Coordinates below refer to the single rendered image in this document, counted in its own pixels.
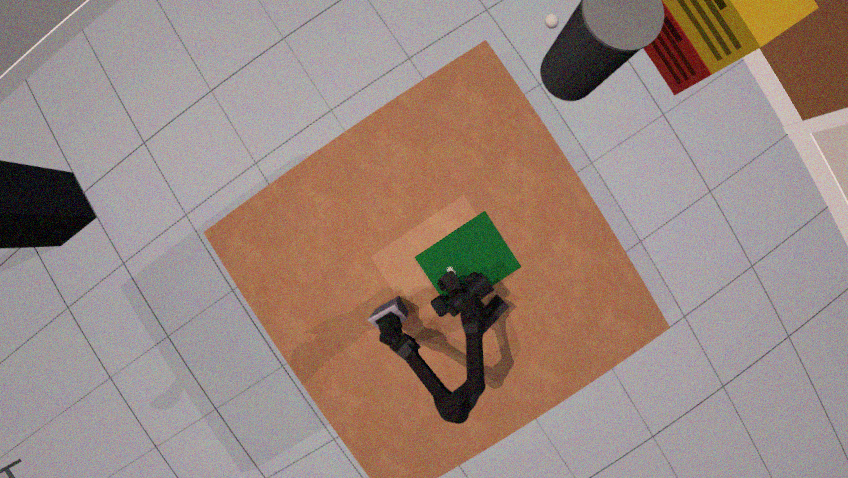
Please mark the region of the green circuit board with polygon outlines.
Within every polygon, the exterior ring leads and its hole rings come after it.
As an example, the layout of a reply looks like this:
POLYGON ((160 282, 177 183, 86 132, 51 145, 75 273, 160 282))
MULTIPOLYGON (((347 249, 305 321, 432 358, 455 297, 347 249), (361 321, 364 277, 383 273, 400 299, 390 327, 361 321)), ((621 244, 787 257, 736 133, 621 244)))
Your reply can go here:
MULTIPOLYGON (((473 272, 481 272, 492 286, 521 268, 503 237, 482 212, 415 257, 439 295, 437 283, 453 271, 464 284, 473 272)), ((449 297, 450 298, 450 297, 449 297)))

